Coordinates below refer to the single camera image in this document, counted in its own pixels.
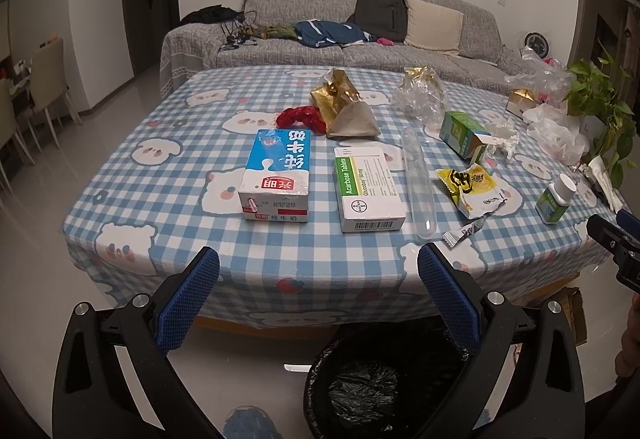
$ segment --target gray sofa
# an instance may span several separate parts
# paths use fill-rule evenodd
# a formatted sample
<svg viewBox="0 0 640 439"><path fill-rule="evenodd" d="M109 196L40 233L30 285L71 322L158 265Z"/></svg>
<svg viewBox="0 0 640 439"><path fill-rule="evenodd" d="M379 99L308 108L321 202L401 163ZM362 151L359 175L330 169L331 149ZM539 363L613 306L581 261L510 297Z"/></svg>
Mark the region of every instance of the gray sofa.
<svg viewBox="0 0 640 439"><path fill-rule="evenodd" d="M460 57L409 45L365 44L351 47L309 48L295 40L259 40L257 45L218 51L225 35L218 24L189 24L169 32L162 44L161 94L165 96L192 75L215 67L263 64L311 64L375 68L402 72L404 67L430 64L443 80L508 94L505 75L530 71L520 56L500 40L495 17L462 0L426 0L464 13ZM344 22L356 0L244 0L260 25L295 24L318 18ZM251 13L248 20L253 20Z"/></svg>

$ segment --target dining chair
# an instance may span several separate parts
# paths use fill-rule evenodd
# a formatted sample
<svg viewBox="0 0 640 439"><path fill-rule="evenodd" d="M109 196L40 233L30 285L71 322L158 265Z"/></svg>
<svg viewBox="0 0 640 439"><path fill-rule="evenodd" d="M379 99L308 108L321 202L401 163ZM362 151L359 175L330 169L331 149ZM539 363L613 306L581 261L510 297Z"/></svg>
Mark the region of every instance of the dining chair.
<svg viewBox="0 0 640 439"><path fill-rule="evenodd" d="M64 41L61 38L56 39L45 47L39 49L31 60L31 80L30 80L31 98L33 98L34 107L31 109L31 116L39 112L44 112L47 118L47 125L53 136L53 141L60 148L60 142L53 128L50 106L59 98L63 98L69 114L74 121L82 125L82 120L73 102L69 96L65 78L65 61L64 61ZM36 136L35 130L31 125L31 119L28 119L31 135L36 141L38 150L42 152L40 143Z"/></svg>
<svg viewBox="0 0 640 439"><path fill-rule="evenodd" d="M13 138L17 145L20 146L25 156L27 156L27 159L31 161L31 164L35 165L35 162L27 149L27 145L22 139L20 130L18 130L18 123L15 121L14 105L11 103L11 96L9 95L10 88L9 80L0 80L0 148L6 145L9 140ZM0 174L6 184L6 187L3 184L2 188L8 189L9 192L13 194L14 190L11 188L9 179L4 172L2 161L0 161Z"/></svg>

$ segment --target barcode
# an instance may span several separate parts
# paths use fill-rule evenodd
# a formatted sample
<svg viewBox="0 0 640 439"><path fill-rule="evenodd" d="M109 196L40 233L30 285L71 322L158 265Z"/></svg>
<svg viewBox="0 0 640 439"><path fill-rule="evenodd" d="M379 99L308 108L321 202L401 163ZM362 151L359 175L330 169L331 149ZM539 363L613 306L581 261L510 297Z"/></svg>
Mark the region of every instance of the barcode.
<svg viewBox="0 0 640 439"><path fill-rule="evenodd" d="M390 228L393 225L393 221L374 221L372 223L356 223L356 229Z"/></svg>

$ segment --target potted plant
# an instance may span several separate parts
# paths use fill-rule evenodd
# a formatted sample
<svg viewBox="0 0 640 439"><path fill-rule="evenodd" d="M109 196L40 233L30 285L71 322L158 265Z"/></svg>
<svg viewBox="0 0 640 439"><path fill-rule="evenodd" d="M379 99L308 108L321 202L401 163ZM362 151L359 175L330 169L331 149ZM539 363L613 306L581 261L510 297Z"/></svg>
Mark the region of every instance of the potted plant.
<svg viewBox="0 0 640 439"><path fill-rule="evenodd" d="M564 99L570 116L596 116L602 122L602 132L590 142L591 149L582 160L588 163L596 156L602 156L611 184L618 189L624 178L623 162L629 168L636 167L636 163L628 158L634 145L636 123L633 111L618 98L611 76L604 72L605 66L610 65L611 69L615 69L616 63L602 48L606 58L598 58L599 67L586 60L578 60L569 67L568 70L575 74L576 79ZM624 69L621 71L620 90L629 77Z"/></svg>

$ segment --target trash can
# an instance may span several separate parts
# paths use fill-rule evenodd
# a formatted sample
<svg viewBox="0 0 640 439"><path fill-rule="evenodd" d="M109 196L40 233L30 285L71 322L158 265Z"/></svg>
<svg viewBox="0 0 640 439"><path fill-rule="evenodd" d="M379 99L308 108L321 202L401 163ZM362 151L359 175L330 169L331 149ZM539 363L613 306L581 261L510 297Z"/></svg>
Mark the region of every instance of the trash can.
<svg viewBox="0 0 640 439"><path fill-rule="evenodd" d="M309 370L307 424L316 439L410 439L467 359L440 316L344 325Z"/></svg>

